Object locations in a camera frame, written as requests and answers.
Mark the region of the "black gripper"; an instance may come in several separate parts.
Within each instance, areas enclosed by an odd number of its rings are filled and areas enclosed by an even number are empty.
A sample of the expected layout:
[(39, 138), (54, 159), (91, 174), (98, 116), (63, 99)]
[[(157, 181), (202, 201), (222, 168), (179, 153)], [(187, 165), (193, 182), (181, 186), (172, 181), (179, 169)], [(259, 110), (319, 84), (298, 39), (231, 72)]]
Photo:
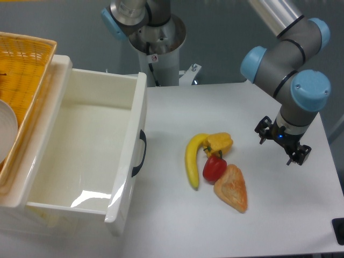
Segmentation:
[(309, 157), (312, 148), (307, 145), (300, 145), (300, 139), (303, 134), (291, 134), (287, 128), (278, 122), (277, 118), (272, 124), (271, 119), (265, 116), (260, 120), (254, 130), (260, 137), (260, 145), (266, 140), (274, 140), (286, 151), (289, 160), (286, 165), (296, 163), (301, 166)]

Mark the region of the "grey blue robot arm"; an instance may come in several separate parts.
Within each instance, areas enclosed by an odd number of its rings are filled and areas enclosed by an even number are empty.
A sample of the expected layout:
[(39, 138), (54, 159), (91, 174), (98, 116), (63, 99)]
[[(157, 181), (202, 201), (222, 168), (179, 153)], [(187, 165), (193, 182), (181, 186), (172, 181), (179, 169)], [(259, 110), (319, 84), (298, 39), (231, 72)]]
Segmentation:
[[(263, 118), (255, 132), (261, 141), (272, 140), (283, 147), (289, 162), (301, 165), (311, 148), (302, 145), (300, 139), (331, 93), (331, 83), (323, 73), (301, 67), (328, 44), (331, 34), (324, 21), (306, 19), (291, 1), (250, 1), (250, 6), (278, 44), (271, 49), (251, 49), (240, 71), (281, 104), (275, 120)], [(179, 74), (179, 50), (185, 42), (186, 29), (171, 13), (169, 1), (113, 1), (101, 11), (101, 16), (116, 39), (128, 40), (136, 50), (148, 85), (193, 82), (199, 71), (197, 65)]]

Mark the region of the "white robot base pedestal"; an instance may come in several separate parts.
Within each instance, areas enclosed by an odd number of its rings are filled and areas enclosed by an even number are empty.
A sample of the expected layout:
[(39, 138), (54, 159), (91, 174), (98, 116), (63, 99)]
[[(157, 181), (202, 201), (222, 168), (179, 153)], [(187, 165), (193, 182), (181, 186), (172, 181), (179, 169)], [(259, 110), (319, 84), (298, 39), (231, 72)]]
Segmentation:
[(187, 70), (180, 70), (180, 49), (186, 39), (186, 28), (176, 15), (171, 15), (162, 26), (146, 25), (128, 39), (138, 54), (140, 71), (147, 75), (148, 87), (196, 83), (201, 65), (193, 63)]

